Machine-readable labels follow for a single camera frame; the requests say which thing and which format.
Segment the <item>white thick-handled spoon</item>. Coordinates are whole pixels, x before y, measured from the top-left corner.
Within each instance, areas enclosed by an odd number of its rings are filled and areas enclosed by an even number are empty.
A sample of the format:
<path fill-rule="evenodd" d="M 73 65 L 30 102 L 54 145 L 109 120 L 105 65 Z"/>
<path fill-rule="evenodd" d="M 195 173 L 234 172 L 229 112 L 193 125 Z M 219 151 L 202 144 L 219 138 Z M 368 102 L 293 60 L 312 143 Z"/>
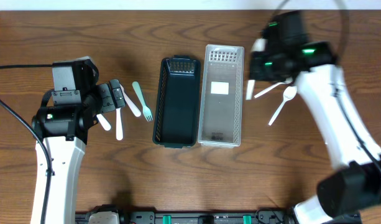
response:
<path fill-rule="evenodd" d="M 121 108 L 116 109 L 116 139 L 118 141 L 123 140 L 124 131 L 122 125 L 122 116 L 121 116 Z"/>

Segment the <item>white fork long handle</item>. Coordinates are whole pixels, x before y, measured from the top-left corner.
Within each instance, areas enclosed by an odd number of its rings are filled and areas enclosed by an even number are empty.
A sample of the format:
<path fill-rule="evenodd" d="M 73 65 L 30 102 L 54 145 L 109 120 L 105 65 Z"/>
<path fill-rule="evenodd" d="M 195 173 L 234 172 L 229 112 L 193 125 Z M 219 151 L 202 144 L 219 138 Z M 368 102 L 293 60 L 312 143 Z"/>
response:
<path fill-rule="evenodd" d="M 120 85 L 120 87 L 121 87 L 121 91 L 122 91 L 122 94 L 123 94 L 123 97 L 124 97 L 124 101 L 126 102 L 128 107 L 130 108 L 130 110 L 132 111 L 134 116 L 135 117 L 140 117 L 142 113 L 140 112 L 138 107 L 134 104 L 134 102 L 127 96 L 127 94 L 126 94 L 126 92 L 124 90 L 124 87 L 122 85 Z"/>

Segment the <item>white thin spoon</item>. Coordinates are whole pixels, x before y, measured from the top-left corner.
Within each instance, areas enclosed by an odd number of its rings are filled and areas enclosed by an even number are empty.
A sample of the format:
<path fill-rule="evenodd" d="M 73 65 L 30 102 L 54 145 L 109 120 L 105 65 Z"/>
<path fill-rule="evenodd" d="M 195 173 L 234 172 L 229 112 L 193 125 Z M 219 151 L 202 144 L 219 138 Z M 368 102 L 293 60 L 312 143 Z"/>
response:
<path fill-rule="evenodd" d="M 273 122 L 276 120 L 276 118 L 278 117 L 278 115 L 280 114 L 282 108 L 284 107 L 285 103 L 294 99 L 294 97 L 296 96 L 297 94 L 297 87 L 296 86 L 288 86 L 284 92 L 283 92 L 283 100 L 281 102 L 281 104 L 279 105 L 279 107 L 277 108 L 277 110 L 274 112 L 274 114 L 272 115 L 268 125 L 271 126 L 273 124 Z"/>
<path fill-rule="evenodd" d="M 276 88 L 277 86 L 279 86 L 279 85 L 284 85 L 284 84 L 288 84 L 288 83 L 287 83 L 287 82 L 278 82 L 278 83 L 275 83 L 275 84 L 273 84 L 272 86 L 270 86 L 270 87 L 268 87 L 268 88 L 266 88 L 266 89 L 260 91 L 258 94 L 256 94 L 256 95 L 254 96 L 254 98 L 258 98 L 258 97 L 260 97 L 260 96 L 266 94 L 266 93 L 269 92 L 270 90 L 273 90 L 273 89 Z"/>
<path fill-rule="evenodd" d="M 247 81 L 246 100 L 251 100 L 254 91 L 255 80 Z"/>

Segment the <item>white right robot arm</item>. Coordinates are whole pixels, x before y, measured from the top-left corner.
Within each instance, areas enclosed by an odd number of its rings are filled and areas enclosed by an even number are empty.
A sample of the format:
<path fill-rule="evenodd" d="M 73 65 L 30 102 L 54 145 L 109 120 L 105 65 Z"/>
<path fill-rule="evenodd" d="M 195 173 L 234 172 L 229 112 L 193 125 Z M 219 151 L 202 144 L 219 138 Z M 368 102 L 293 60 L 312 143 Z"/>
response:
<path fill-rule="evenodd" d="M 381 205 L 381 147 L 363 124 L 329 43 L 310 42 L 303 31 L 268 27 L 251 52 L 250 78 L 295 88 L 317 124 L 334 169 L 318 184 L 315 196 L 292 208 L 287 222 L 343 222 Z"/>

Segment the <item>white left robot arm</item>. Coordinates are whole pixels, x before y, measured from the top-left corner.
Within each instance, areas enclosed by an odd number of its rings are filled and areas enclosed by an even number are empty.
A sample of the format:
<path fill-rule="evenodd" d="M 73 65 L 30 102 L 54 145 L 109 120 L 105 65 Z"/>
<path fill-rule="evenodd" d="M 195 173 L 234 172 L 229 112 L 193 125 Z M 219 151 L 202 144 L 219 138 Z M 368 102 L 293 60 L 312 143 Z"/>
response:
<path fill-rule="evenodd" d="M 104 113 L 116 111 L 116 139 L 123 140 L 124 131 L 121 108 L 130 105 L 119 80 L 96 86 L 101 109 L 87 112 L 92 102 L 49 107 L 48 101 L 55 94 L 49 90 L 44 94 L 40 109 L 32 120 L 33 128 L 40 136 L 37 153 L 37 181 L 31 223 L 74 223 L 78 175 L 85 154 L 90 120 L 100 123 L 105 130 L 111 125 Z"/>

